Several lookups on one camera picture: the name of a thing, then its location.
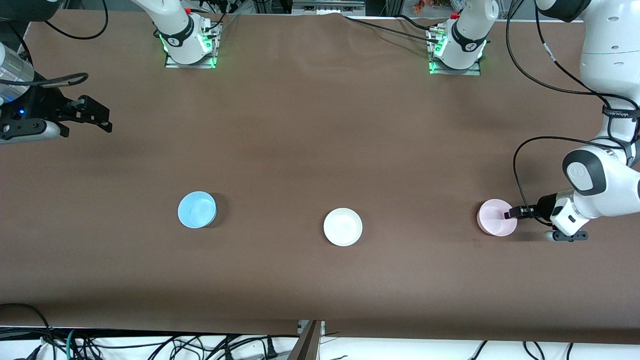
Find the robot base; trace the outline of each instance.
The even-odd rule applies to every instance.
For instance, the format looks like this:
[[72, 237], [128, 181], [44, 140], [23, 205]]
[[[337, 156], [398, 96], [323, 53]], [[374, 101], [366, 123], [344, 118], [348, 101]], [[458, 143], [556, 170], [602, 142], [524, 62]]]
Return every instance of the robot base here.
[[[210, 26], [211, 20], [205, 18], [205, 25]], [[207, 47], [211, 46], [212, 50], [199, 61], [196, 61], [192, 64], [182, 64], [176, 62], [171, 58], [171, 56], [169, 56], [169, 54], [167, 54], [166, 59], [164, 60], [164, 67], [167, 69], [215, 69], [218, 63], [218, 50], [220, 49], [221, 33], [222, 24], [218, 24], [205, 34], [209, 38], [207, 40], [204, 40], [204, 44]]]
[[[443, 32], [446, 33], [446, 30], [443, 30], [441, 27], [443, 24], [439, 24], [438, 26], [432, 26], [430, 30], [425, 31], [427, 38], [434, 38], [438, 41], [443, 40]], [[441, 44], [433, 44], [431, 42], [427, 43], [427, 53], [429, 54], [429, 73], [430, 74], [445, 74], [445, 75], [480, 75], [480, 61], [476, 60], [471, 67], [468, 69], [453, 69], [446, 66], [441, 59], [434, 55], [434, 52], [439, 50], [438, 46], [442, 46]]]
[[518, 219], [505, 219], [511, 205], [500, 199], [487, 200], [482, 204], [476, 219], [480, 228], [489, 235], [507, 236], [515, 231]]

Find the metal bracket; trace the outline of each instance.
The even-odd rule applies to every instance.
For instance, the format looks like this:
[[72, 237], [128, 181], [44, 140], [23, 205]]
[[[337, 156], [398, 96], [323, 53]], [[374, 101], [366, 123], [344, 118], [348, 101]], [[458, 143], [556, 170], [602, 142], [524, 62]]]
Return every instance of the metal bracket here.
[[317, 360], [320, 337], [323, 332], [324, 321], [308, 321], [287, 360]]
[[464, 70], [452, 69], [446, 66], [442, 60], [435, 55], [435, 53], [442, 50], [442, 47], [447, 42], [447, 29], [444, 23], [436, 26], [431, 26], [428, 30], [425, 30], [425, 34], [429, 39], [438, 40], [437, 44], [428, 42], [427, 53], [429, 54], [429, 73], [430, 74], [445, 74], [445, 75], [480, 75], [480, 61], [476, 60], [470, 68]]
[[560, 230], [553, 230], [547, 231], [545, 237], [548, 241], [567, 241], [572, 243], [577, 240], [588, 240], [589, 234], [586, 231], [578, 231], [571, 236], [567, 236]]

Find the table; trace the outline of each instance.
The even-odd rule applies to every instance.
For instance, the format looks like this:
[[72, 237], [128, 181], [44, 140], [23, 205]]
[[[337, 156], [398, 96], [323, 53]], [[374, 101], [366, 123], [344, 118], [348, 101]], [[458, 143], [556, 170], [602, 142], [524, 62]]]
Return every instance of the table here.
[[[52, 22], [84, 34], [102, 14]], [[419, 40], [340, 15], [242, 16], [214, 70], [164, 69], [153, 30], [144, 13], [112, 12], [84, 42], [32, 24], [37, 71], [87, 71], [64, 93], [110, 108], [114, 131], [71, 124], [67, 139], [2, 147], [3, 302], [34, 304], [58, 326], [274, 334], [322, 318], [341, 336], [639, 339], [637, 215], [592, 221], [579, 243], [547, 242], [533, 221], [507, 238], [476, 226], [482, 201], [521, 203], [518, 144], [592, 138], [601, 122], [597, 99], [517, 72], [504, 23], [479, 77], [429, 75]], [[583, 25], [543, 30], [577, 73]], [[573, 86], [534, 24], [514, 24], [512, 43], [532, 74]], [[522, 151], [532, 202], [569, 186], [561, 162], [574, 148]], [[178, 221], [195, 190], [220, 203], [215, 228]], [[321, 230], [341, 206], [364, 223], [348, 248]]]

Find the black cable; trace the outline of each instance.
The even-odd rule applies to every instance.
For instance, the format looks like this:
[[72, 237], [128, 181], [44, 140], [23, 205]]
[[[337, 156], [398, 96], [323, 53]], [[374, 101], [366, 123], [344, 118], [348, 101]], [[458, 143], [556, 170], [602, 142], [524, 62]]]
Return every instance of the black cable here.
[[84, 81], [88, 78], [89, 74], [87, 74], [86, 72], [76, 72], [75, 74], [40, 81], [10, 81], [0, 79], [0, 84], [17, 86], [61, 87], [78, 85], [80, 83], [84, 83]]
[[[542, 29], [540, 28], [540, 15], [539, 15], [538, 7], [536, 7], [535, 11], [536, 11], [536, 27], [538, 29], [538, 36], [540, 37], [540, 42], [545, 47], [545, 49], [548, 49], [547, 41], [545, 41], [545, 37], [542, 35]], [[622, 96], [622, 95], [600, 93], [600, 92], [596, 92], [596, 91], [590, 89], [580, 79], [576, 78], [572, 73], [568, 72], [562, 65], [560, 65], [560, 63], [557, 61], [557, 59], [555, 57], [551, 57], [551, 60], [560, 69], [560, 71], [564, 72], [564, 74], [566, 74], [569, 78], [574, 80], [576, 83], [578, 83], [583, 88], [585, 88], [585, 89], [589, 90], [590, 92], [592, 92], [593, 95], [597, 96], [600, 100], [602, 100], [602, 102], [604, 102], [604, 104], [608, 108], [611, 108], [611, 105], [609, 105], [609, 101], [607, 101], [607, 99], [604, 98], [605, 96], [606, 97], [613, 97], [613, 98], [616, 98], [616, 99], [621, 99], [621, 100], [627, 101], [631, 105], [633, 105], [636, 108], [636, 110], [640, 110], [640, 108], [638, 107], [638, 104], [635, 101], [633, 101], [632, 99], [629, 99], [628, 97], [625, 97], [625, 96]]]
[[522, 3], [520, 3], [518, 6], [515, 6], [515, 4], [516, 4], [516, 0], [511, 0], [511, 8], [513, 8], [514, 11], [511, 12], [511, 10], [510, 10], [509, 13], [507, 14], [507, 26], [506, 26], [505, 37], [506, 37], [506, 42], [507, 42], [507, 52], [509, 53], [509, 57], [511, 58], [511, 62], [513, 62], [513, 65], [515, 65], [515, 67], [518, 69], [518, 71], [520, 71], [527, 79], [530, 79], [531, 81], [535, 82], [536, 84], [539, 84], [539, 85], [544, 86], [545, 88], [548, 88], [548, 89], [551, 89], [551, 90], [555, 90], [555, 91], [558, 91], [558, 92], [564, 92], [566, 94], [594, 95], [591, 92], [580, 92], [580, 91], [575, 91], [575, 90], [567, 90], [567, 89], [558, 88], [556, 86], [552, 86], [552, 85], [546, 84], [546, 83], [534, 78], [533, 76], [529, 75], [529, 73], [526, 72], [520, 66], [520, 64], [516, 60], [515, 56], [513, 55], [513, 51], [511, 50], [511, 41], [509, 39], [509, 29], [511, 27], [511, 18], [520, 9], [519, 5], [522, 5]]
[[216, 26], [220, 25], [220, 23], [222, 23], [222, 20], [225, 18], [226, 14], [227, 13], [222, 13], [222, 16], [220, 17], [220, 19], [215, 24], [213, 24], [212, 26], [209, 26], [208, 28], [205, 28], [204, 31], [209, 31], [209, 30], [215, 28]]
[[524, 350], [527, 352], [527, 355], [529, 355], [529, 357], [531, 357], [534, 360], [545, 360], [545, 353], [542, 352], [542, 348], [540, 347], [540, 345], [538, 345], [538, 343], [536, 341], [533, 341], [533, 345], [535, 345], [538, 348], [538, 351], [540, 352], [540, 359], [538, 359], [537, 357], [535, 357], [530, 351], [529, 348], [527, 348], [527, 342], [523, 341], [522, 342], [522, 347], [524, 347]]
[[73, 38], [76, 40], [91, 40], [94, 38], [99, 37], [100, 35], [102, 35], [102, 33], [107, 30], [107, 25], [109, 24], [109, 10], [107, 9], [107, 3], [105, 2], [105, 0], [102, 0], [102, 6], [104, 7], [104, 25], [102, 26], [102, 29], [100, 31], [98, 31], [96, 34], [91, 35], [89, 37], [78, 37], [75, 35], [71, 35], [68, 34], [60, 29], [58, 29], [54, 24], [51, 24], [48, 20], [45, 21], [45, 24], [49, 25], [50, 28], [52, 28], [53, 30], [57, 31], [58, 33], [61, 33], [62, 35], [65, 35], [68, 38]]
[[[536, 27], [538, 29], [538, 36], [540, 37], [540, 42], [542, 43], [542, 45], [547, 50], [547, 52], [549, 54], [549, 57], [551, 58], [551, 61], [556, 65], [557, 68], [560, 69], [560, 71], [564, 72], [565, 75], [567, 75], [569, 78], [574, 80], [580, 86], [584, 87], [585, 89], [589, 90], [594, 95], [596, 95], [600, 100], [602, 100], [602, 102], [604, 102], [605, 106], [607, 108], [609, 108], [609, 109], [611, 109], [611, 105], [609, 104], [609, 101], [607, 99], [605, 99], [605, 96], [606, 97], [613, 97], [615, 99], [621, 99], [621, 100], [627, 101], [631, 105], [633, 105], [636, 110], [640, 110], [640, 108], [638, 107], [638, 104], [635, 101], [633, 101], [632, 99], [629, 99], [628, 97], [625, 97], [625, 96], [622, 96], [622, 95], [616, 95], [616, 94], [599, 93], [599, 92], [596, 92], [596, 91], [590, 89], [580, 79], [576, 78], [572, 73], [570, 73], [562, 65], [560, 65], [560, 63], [557, 61], [556, 57], [552, 55], [551, 50], [549, 49], [549, 47], [547, 45], [547, 41], [545, 40], [545, 37], [542, 35], [542, 29], [540, 28], [540, 16], [539, 16], [539, 12], [540, 11], [538, 10], [538, 7], [535, 8], [535, 12], [536, 12]], [[609, 137], [609, 139], [611, 141], [613, 141], [616, 144], [618, 144], [619, 146], [623, 147], [623, 144], [620, 141], [618, 141], [617, 138], [613, 137], [613, 134], [611, 133], [611, 123], [612, 123], [612, 119], [609, 118], [609, 122], [607, 123], [607, 136]], [[636, 121], [636, 130], [634, 131], [634, 135], [633, 135], [633, 138], [632, 138], [631, 142], [635, 142], [637, 140], [636, 136], [638, 134], [639, 126], [640, 126], [640, 122]]]
[[228, 343], [229, 341], [232, 341], [234, 339], [239, 338], [240, 335], [227, 335], [225, 337], [224, 340], [222, 340], [221, 342], [219, 342], [209, 353], [209, 355], [207, 357], [205, 357], [204, 360], [209, 360], [210, 358], [214, 357], [221, 349], [222, 346], [224, 346], [224, 344]]
[[216, 13], [216, 10], [213, 10], [213, 6], [211, 5], [211, 1], [210, 0], [206, 0], [205, 1], [207, 3], [207, 5], [209, 5], [209, 8], [211, 9], [212, 13]]
[[260, 340], [260, 344], [262, 344], [262, 349], [264, 350], [264, 360], [269, 359], [269, 354], [267, 353], [267, 345], [264, 344], [264, 341]]
[[[19, 302], [8, 302], [8, 303], [5, 303], [5, 304], [0, 304], [0, 308], [2, 308], [2, 307], [23, 307], [23, 308], [26, 308], [26, 309], [29, 309], [29, 310], [33, 311], [34, 313], [36, 313], [36, 315], [38, 315], [38, 317], [40, 318], [40, 320], [44, 324], [44, 328], [45, 328], [45, 330], [47, 332], [47, 335], [49, 336], [49, 339], [52, 342], [55, 342], [53, 334], [51, 334], [51, 326], [49, 326], [49, 322], [44, 317], [44, 315], [40, 312], [40, 310], [36, 309], [35, 306], [31, 306], [29, 304], [22, 304], [22, 303], [19, 303]], [[53, 360], [57, 359], [57, 357], [58, 357], [57, 353], [58, 352], [54, 348], [53, 349]]]
[[158, 346], [158, 345], [162, 345], [163, 343], [153, 343], [153, 344], [140, 344], [140, 345], [125, 345], [125, 346], [111, 346], [111, 345], [100, 345], [100, 344], [96, 344], [94, 343], [94, 340], [90, 339], [90, 342], [92, 344], [93, 347], [96, 348], [140, 348], [140, 347], [154, 347], [154, 346]]
[[7, 25], [9, 25], [9, 28], [11, 29], [12, 33], [15, 35], [15, 37], [18, 38], [18, 40], [20, 41], [20, 45], [22, 45], [22, 48], [24, 49], [24, 53], [27, 56], [27, 61], [33, 65], [33, 59], [31, 58], [31, 52], [29, 51], [29, 47], [27, 46], [27, 43], [24, 42], [24, 38], [20, 35], [20, 33], [18, 32], [18, 30], [15, 29], [15, 27], [13, 26], [13, 24], [11, 22], [6, 22]]
[[156, 358], [156, 356], [158, 356], [158, 354], [160, 353], [160, 351], [167, 346], [167, 344], [171, 343], [173, 340], [175, 340], [177, 338], [177, 336], [172, 336], [171, 338], [169, 338], [168, 340], [166, 340], [164, 343], [161, 343], [160, 346], [158, 346], [147, 358], [147, 360], [154, 360]]
[[520, 184], [520, 178], [518, 177], [518, 170], [516, 170], [516, 159], [518, 158], [518, 153], [520, 152], [520, 149], [522, 149], [523, 146], [527, 145], [530, 142], [533, 142], [533, 141], [536, 141], [536, 140], [543, 140], [543, 139], [547, 139], [547, 140], [564, 140], [564, 141], [568, 141], [568, 142], [577, 142], [577, 143], [582, 143], [584, 145], [592, 145], [592, 146], [601, 147], [601, 148], [604, 148], [604, 149], [622, 149], [622, 150], [624, 150], [624, 148], [617, 147], [617, 146], [603, 145], [603, 144], [600, 144], [600, 143], [588, 142], [588, 141], [574, 139], [574, 138], [565, 138], [563, 136], [537, 136], [535, 138], [530, 138], [530, 139], [524, 141], [523, 143], [520, 144], [520, 146], [518, 146], [516, 151], [513, 153], [513, 175], [516, 178], [516, 184], [518, 185], [518, 189], [520, 190], [520, 196], [522, 196], [522, 202], [524, 202], [525, 209], [527, 210], [527, 212], [529, 212], [531, 214], [531, 216], [533, 216], [534, 219], [536, 219], [537, 222], [539, 222], [539, 223], [541, 223], [543, 225], [546, 225], [546, 226], [553, 226], [553, 224], [551, 224], [550, 222], [544, 222], [544, 221], [540, 220], [538, 218], [537, 214], [531, 212], [531, 207], [529, 206], [529, 203], [527, 202], [527, 198], [524, 195], [524, 190], [522, 190], [522, 184]]
[[571, 360], [571, 349], [573, 349], [573, 343], [569, 343], [569, 347], [566, 348], [566, 360]]
[[260, 341], [262, 343], [262, 345], [264, 346], [264, 342], [262, 340], [264, 339], [268, 339], [268, 338], [278, 338], [278, 337], [283, 337], [283, 336], [256, 336], [253, 338], [246, 338], [246, 339], [242, 339], [240, 341], [238, 341], [237, 343], [233, 343], [233, 344], [228, 344], [227, 347], [225, 347], [225, 353], [220, 355], [216, 360], [220, 360], [222, 359], [222, 357], [227, 353], [227, 352], [231, 352], [239, 347], [242, 347], [244, 345], [247, 345], [249, 343], [252, 343], [254, 341]]
[[413, 19], [411, 19], [409, 16], [406, 16], [406, 15], [403, 15], [403, 14], [399, 13], [397, 15], [394, 15], [394, 17], [398, 17], [400, 19], [407, 20], [409, 22], [409, 24], [415, 26], [416, 28], [429, 31], [429, 26], [422, 26], [422, 25], [418, 24], [417, 22], [413, 21]]
[[413, 35], [413, 34], [408, 34], [408, 33], [403, 33], [402, 31], [398, 31], [398, 30], [394, 30], [394, 29], [389, 29], [389, 28], [385, 28], [384, 26], [380, 26], [380, 25], [376, 25], [376, 24], [371, 24], [370, 22], [366, 22], [366, 21], [361, 21], [358, 19], [352, 19], [351, 17], [344, 17], [345, 19], [351, 20], [353, 22], [358, 22], [360, 24], [363, 25], [367, 25], [367, 26], [372, 26], [374, 28], [378, 28], [378, 29], [382, 29], [382, 30], [387, 30], [387, 31], [391, 31], [392, 33], [396, 33], [396, 34], [400, 34], [400, 35], [404, 35], [406, 37], [410, 37], [410, 38], [416, 38], [418, 40], [423, 40], [426, 42], [432, 42], [434, 44], [436, 44], [438, 41], [436, 39], [432, 39], [432, 38], [424, 38], [424, 37], [419, 37], [417, 35]]
[[89, 351], [91, 352], [91, 354], [93, 355], [93, 358], [94, 359], [102, 359], [102, 351], [100, 350], [100, 348], [95, 346], [95, 344], [93, 343], [93, 340], [91, 338], [86, 338], [85, 341], [89, 345], [88, 348], [89, 348]]
[[477, 360], [478, 356], [480, 356], [480, 352], [488, 342], [488, 340], [484, 340], [483, 342], [481, 342], [480, 346], [478, 346], [478, 349], [476, 350], [476, 353], [469, 360]]
[[171, 355], [169, 356], [169, 360], [174, 360], [175, 356], [178, 354], [178, 352], [180, 352], [180, 350], [187, 350], [190, 352], [194, 352], [197, 356], [198, 356], [198, 360], [202, 360], [202, 357], [200, 357], [200, 354], [198, 354], [197, 352], [195, 352], [194, 350], [191, 350], [189, 348], [187, 348], [188, 345], [191, 344], [192, 341], [195, 341], [196, 339], [198, 339], [200, 336], [194, 336], [191, 340], [189, 341], [182, 341], [180, 339], [177, 339], [178, 343], [180, 343], [179, 347], [175, 346], [176, 340], [173, 341], [173, 350]]

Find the cable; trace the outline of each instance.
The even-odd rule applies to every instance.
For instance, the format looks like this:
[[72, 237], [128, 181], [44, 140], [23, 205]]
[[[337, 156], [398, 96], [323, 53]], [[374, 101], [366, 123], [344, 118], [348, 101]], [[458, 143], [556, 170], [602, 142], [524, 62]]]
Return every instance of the cable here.
[[160, 346], [158, 346], [147, 358], [147, 360], [154, 360], [156, 358], [156, 356], [160, 353], [160, 351], [167, 346], [167, 344], [171, 343], [175, 338], [177, 338], [177, 336], [172, 336], [171, 338], [169, 338], [168, 340], [166, 340], [164, 343], [161, 343]]
[[600, 100], [602, 100], [602, 102], [604, 102], [604, 104], [608, 108], [611, 108], [611, 106], [609, 105], [609, 101], [607, 101], [607, 99], [604, 98], [605, 96], [606, 97], [613, 97], [613, 98], [616, 98], [616, 99], [621, 99], [621, 100], [627, 101], [631, 105], [633, 105], [636, 108], [636, 110], [640, 109], [640, 108], [638, 108], [638, 104], [635, 101], [633, 101], [632, 99], [629, 99], [628, 97], [625, 97], [625, 96], [622, 96], [622, 95], [600, 93], [600, 92], [596, 92], [596, 91], [590, 89], [580, 79], [576, 78], [572, 73], [568, 72], [562, 65], [560, 65], [560, 63], [557, 61], [556, 57], [553, 56], [553, 54], [551, 53], [551, 50], [549, 49], [549, 47], [547, 45], [547, 42], [545, 41], [545, 37], [542, 35], [542, 29], [540, 28], [540, 11], [538, 10], [538, 7], [536, 7], [536, 27], [538, 29], [538, 36], [540, 37], [540, 42], [545, 47], [545, 49], [549, 53], [549, 56], [551, 57], [551, 60], [560, 69], [560, 71], [564, 72], [569, 78], [574, 80], [580, 86], [582, 86], [585, 89], [587, 89], [590, 92], [592, 92], [593, 95], [597, 96]]
[[140, 347], [154, 347], [154, 346], [158, 346], [158, 345], [162, 345], [163, 344], [163, 343], [153, 343], [153, 344], [126, 345], [126, 346], [115, 347], [115, 346], [111, 346], [111, 345], [96, 344], [96, 343], [93, 342], [93, 340], [90, 340], [90, 341], [93, 344], [93, 346], [97, 347], [97, 348], [140, 348]]
[[84, 83], [84, 81], [86, 81], [88, 78], [89, 78], [89, 74], [87, 74], [86, 72], [76, 72], [75, 74], [61, 76], [59, 78], [39, 80], [39, 81], [10, 81], [10, 80], [0, 79], [0, 84], [59, 88], [62, 86], [73, 86], [73, 85], [78, 85], [80, 83]]
[[67, 336], [67, 360], [71, 360], [71, 339], [73, 338], [75, 331], [75, 329], [72, 329], [71, 331], [69, 331], [69, 335]]
[[422, 26], [422, 25], [418, 24], [417, 22], [413, 21], [413, 19], [411, 19], [409, 16], [406, 16], [406, 15], [403, 15], [403, 14], [399, 13], [397, 15], [394, 15], [394, 17], [398, 17], [400, 19], [407, 20], [409, 22], [409, 24], [415, 26], [416, 28], [429, 31], [429, 26]]
[[226, 14], [227, 13], [222, 13], [222, 16], [220, 17], [220, 20], [218, 20], [215, 24], [209, 26], [208, 28], [205, 28], [204, 31], [209, 31], [209, 30], [215, 28], [216, 26], [220, 25], [222, 23], [222, 20], [225, 18]]
[[432, 43], [434, 43], [434, 44], [438, 42], [436, 39], [424, 38], [424, 37], [419, 37], [419, 36], [417, 36], [417, 35], [413, 35], [413, 34], [403, 33], [402, 31], [398, 31], [398, 30], [394, 30], [394, 29], [385, 28], [384, 26], [380, 26], [380, 25], [376, 25], [376, 24], [371, 24], [370, 22], [361, 21], [361, 20], [358, 20], [358, 19], [352, 19], [351, 17], [345, 17], [345, 19], [347, 19], [347, 20], [351, 20], [351, 21], [353, 21], [353, 22], [358, 22], [358, 23], [363, 24], [363, 25], [372, 26], [372, 27], [374, 27], [374, 28], [378, 28], [378, 29], [382, 29], [382, 30], [391, 31], [392, 33], [396, 33], [396, 34], [404, 35], [404, 36], [406, 36], [406, 37], [416, 38], [416, 39], [418, 39], [418, 40], [422, 40], [422, 41], [426, 41], [426, 42], [432, 42]]
[[520, 144], [520, 146], [518, 146], [516, 151], [513, 153], [513, 175], [516, 178], [516, 184], [518, 185], [518, 189], [520, 190], [520, 196], [522, 196], [522, 202], [524, 202], [525, 209], [527, 210], [527, 212], [529, 214], [531, 214], [531, 216], [534, 219], [536, 219], [537, 222], [539, 222], [539, 223], [541, 223], [543, 225], [546, 225], [546, 226], [553, 226], [553, 224], [551, 224], [550, 222], [544, 222], [544, 221], [540, 220], [538, 218], [537, 214], [531, 212], [531, 207], [529, 206], [529, 203], [527, 202], [527, 198], [524, 195], [524, 190], [522, 190], [522, 184], [520, 184], [520, 178], [518, 177], [518, 170], [516, 170], [516, 159], [518, 158], [518, 153], [520, 152], [520, 149], [522, 149], [523, 146], [527, 145], [530, 142], [533, 142], [533, 141], [536, 141], [536, 140], [543, 140], [543, 139], [547, 139], [547, 140], [564, 140], [564, 141], [568, 141], [568, 142], [577, 142], [577, 143], [582, 143], [584, 145], [592, 145], [592, 146], [596, 146], [596, 147], [601, 147], [601, 148], [604, 148], [604, 149], [622, 149], [622, 150], [624, 150], [624, 148], [617, 147], [617, 146], [603, 145], [601, 143], [588, 142], [588, 141], [574, 139], [574, 138], [565, 138], [563, 136], [537, 136], [535, 138], [530, 138], [530, 139], [524, 141], [523, 143]]
[[229, 28], [229, 26], [231, 26], [231, 24], [233, 24], [233, 23], [234, 23], [234, 21], [236, 21], [236, 19], [237, 19], [237, 18], [239, 18], [239, 17], [240, 17], [240, 15], [236, 15], [236, 16], [234, 16], [234, 18], [233, 18], [233, 19], [231, 19], [231, 20], [229, 21], [229, 23], [227, 24], [227, 26], [225, 26], [224, 28], [222, 28], [222, 30], [220, 30], [220, 35], [222, 35], [222, 33], [224, 33], [224, 32], [225, 32], [225, 30], [227, 30], [227, 29]]
[[558, 92], [564, 92], [567, 94], [576, 94], [576, 95], [594, 95], [591, 92], [580, 92], [580, 91], [575, 91], [575, 90], [567, 90], [567, 89], [563, 89], [563, 88], [558, 88], [556, 86], [552, 86], [549, 84], [546, 84], [536, 78], [534, 78], [533, 76], [529, 75], [528, 72], [526, 72], [518, 63], [518, 61], [516, 60], [515, 56], [513, 55], [513, 51], [511, 50], [511, 41], [509, 39], [509, 29], [511, 27], [511, 18], [515, 15], [515, 13], [520, 9], [520, 6], [522, 5], [522, 2], [524, 0], [521, 0], [521, 3], [514, 7], [516, 4], [516, 0], [511, 0], [511, 8], [514, 8], [513, 13], [511, 11], [509, 11], [509, 13], [507, 14], [507, 26], [506, 26], [506, 32], [505, 32], [505, 37], [506, 37], [506, 42], [507, 42], [507, 52], [509, 53], [509, 57], [511, 58], [511, 61], [513, 62], [513, 65], [515, 65], [515, 67], [525, 76], [527, 77], [527, 79], [530, 79], [531, 81], [535, 82], [536, 84], [539, 84], [541, 86], [544, 86], [545, 88], [551, 89], [551, 90], [555, 90]]
[[68, 34], [68, 33], [58, 29], [54, 24], [51, 24], [48, 20], [45, 21], [45, 24], [49, 25], [50, 28], [52, 28], [53, 30], [57, 31], [58, 33], [61, 33], [62, 35], [65, 35], [68, 38], [72, 38], [72, 39], [76, 39], [76, 40], [91, 40], [91, 39], [97, 38], [100, 35], [102, 35], [102, 33], [105, 30], [107, 30], [107, 25], [109, 24], [109, 10], [107, 9], [107, 3], [105, 2], [105, 0], [102, 0], [102, 6], [104, 7], [104, 25], [102, 26], [102, 29], [100, 31], [98, 31], [98, 33], [96, 33], [94, 35], [91, 35], [89, 37], [79, 37], [79, 36]]
[[18, 40], [20, 41], [20, 45], [22, 45], [24, 53], [27, 55], [27, 61], [30, 64], [33, 65], [33, 59], [31, 59], [31, 52], [29, 51], [29, 48], [27, 47], [27, 43], [24, 42], [24, 38], [22, 36], [20, 36], [20, 33], [18, 32], [18, 30], [15, 29], [15, 27], [13, 27], [13, 24], [11, 22], [7, 21], [6, 24], [9, 25], [9, 28], [11, 29], [11, 31], [13, 32], [15, 37], [17, 37]]
[[[5, 304], [0, 304], [0, 309], [2, 307], [24, 307], [26, 309], [29, 309], [31, 311], [33, 311], [34, 313], [36, 313], [36, 315], [38, 315], [38, 317], [41, 319], [42, 323], [44, 324], [45, 330], [47, 332], [47, 335], [49, 336], [49, 339], [52, 342], [55, 342], [55, 339], [53, 337], [53, 335], [51, 334], [51, 327], [49, 326], [49, 322], [47, 321], [47, 319], [44, 317], [44, 315], [40, 312], [40, 310], [36, 309], [34, 306], [31, 306], [29, 304], [21, 304], [19, 302], [8, 302]], [[54, 348], [53, 349], [53, 360], [57, 359], [57, 355], [56, 355], [57, 351]]]
[[530, 351], [529, 348], [527, 348], [527, 342], [523, 341], [522, 342], [522, 347], [524, 347], [524, 350], [527, 352], [527, 354], [529, 355], [529, 357], [531, 357], [534, 360], [545, 360], [545, 353], [542, 352], [542, 348], [540, 347], [540, 345], [538, 345], [538, 343], [536, 341], [533, 341], [533, 345], [535, 345], [538, 348], [538, 351], [540, 352], [540, 359], [538, 359], [537, 357], [535, 357]]
[[488, 342], [489, 340], [484, 340], [483, 342], [481, 342], [480, 346], [478, 346], [478, 349], [476, 350], [476, 353], [469, 360], [477, 360], [478, 356], [480, 356], [480, 352]]
[[573, 343], [569, 343], [569, 347], [566, 348], [566, 360], [571, 360], [571, 349], [573, 349]]

